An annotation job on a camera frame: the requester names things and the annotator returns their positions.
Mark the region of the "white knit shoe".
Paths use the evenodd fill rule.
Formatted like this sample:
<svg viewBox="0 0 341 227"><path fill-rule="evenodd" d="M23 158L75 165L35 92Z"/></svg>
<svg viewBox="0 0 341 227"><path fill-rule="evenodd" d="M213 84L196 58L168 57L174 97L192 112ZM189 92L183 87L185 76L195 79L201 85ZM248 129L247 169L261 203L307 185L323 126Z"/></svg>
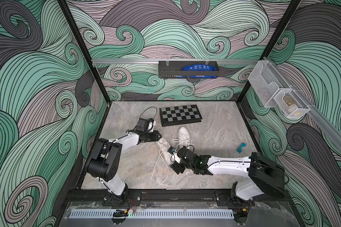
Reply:
<svg viewBox="0 0 341 227"><path fill-rule="evenodd" d="M157 145L159 146L158 158L154 164L152 175L149 179L148 184L155 182L155 188L159 188L161 185L165 183L170 173L170 166L174 163L174 158L172 154L168 152L168 149L171 147L169 142L161 138Z"/></svg>
<svg viewBox="0 0 341 227"><path fill-rule="evenodd" d="M177 137L172 139L172 141L176 144L176 150L180 150L183 147L194 146L190 133L188 129L184 126L180 127L177 131Z"/></svg>

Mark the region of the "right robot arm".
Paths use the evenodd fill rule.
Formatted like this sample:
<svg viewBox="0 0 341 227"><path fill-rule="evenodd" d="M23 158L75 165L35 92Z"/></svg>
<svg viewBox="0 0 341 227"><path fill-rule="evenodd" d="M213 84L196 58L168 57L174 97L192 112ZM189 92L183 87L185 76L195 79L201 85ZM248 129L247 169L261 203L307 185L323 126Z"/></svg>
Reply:
<svg viewBox="0 0 341 227"><path fill-rule="evenodd" d="M244 158L198 156L186 146L179 150L170 147L167 152L170 154L172 162L170 167L177 174L183 173L185 169L190 169L195 175L245 177L244 182L233 183L230 194L232 200L249 201L262 194L274 198L284 198L285 169L258 152L253 152Z"/></svg>

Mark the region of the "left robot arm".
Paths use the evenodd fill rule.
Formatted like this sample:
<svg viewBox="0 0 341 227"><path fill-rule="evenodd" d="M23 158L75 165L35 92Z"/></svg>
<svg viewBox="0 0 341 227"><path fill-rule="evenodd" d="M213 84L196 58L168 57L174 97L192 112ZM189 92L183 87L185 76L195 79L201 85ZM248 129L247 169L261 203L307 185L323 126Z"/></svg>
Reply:
<svg viewBox="0 0 341 227"><path fill-rule="evenodd" d="M117 170L121 153L140 143L157 142L162 135L154 129L156 121L152 118L139 118L134 129L118 139L98 139L87 158L84 169L92 177L98 178L108 192L121 196L127 185L123 182Z"/></svg>

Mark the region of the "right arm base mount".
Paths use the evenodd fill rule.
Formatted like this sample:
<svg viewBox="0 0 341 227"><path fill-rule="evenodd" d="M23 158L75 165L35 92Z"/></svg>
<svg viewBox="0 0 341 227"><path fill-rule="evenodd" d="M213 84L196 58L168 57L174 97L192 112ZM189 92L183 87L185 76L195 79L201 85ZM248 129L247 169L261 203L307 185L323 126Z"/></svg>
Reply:
<svg viewBox="0 0 341 227"><path fill-rule="evenodd" d="M218 206L227 206L232 208L255 206L251 200L245 201L233 195L231 191L215 191Z"/></svg>

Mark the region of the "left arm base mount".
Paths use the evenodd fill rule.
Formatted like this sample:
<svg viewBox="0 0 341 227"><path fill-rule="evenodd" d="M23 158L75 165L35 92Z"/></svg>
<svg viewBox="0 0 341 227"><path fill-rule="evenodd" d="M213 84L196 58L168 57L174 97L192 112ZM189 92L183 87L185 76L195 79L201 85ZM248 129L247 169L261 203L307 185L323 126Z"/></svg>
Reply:
<svg viewBox="0 0 341 227"><path fill-rule="evenodd" d="M111 207L139 206L141 194L141 191L130 189L125 190L121 195L107 192L103 205Z"/></svg>

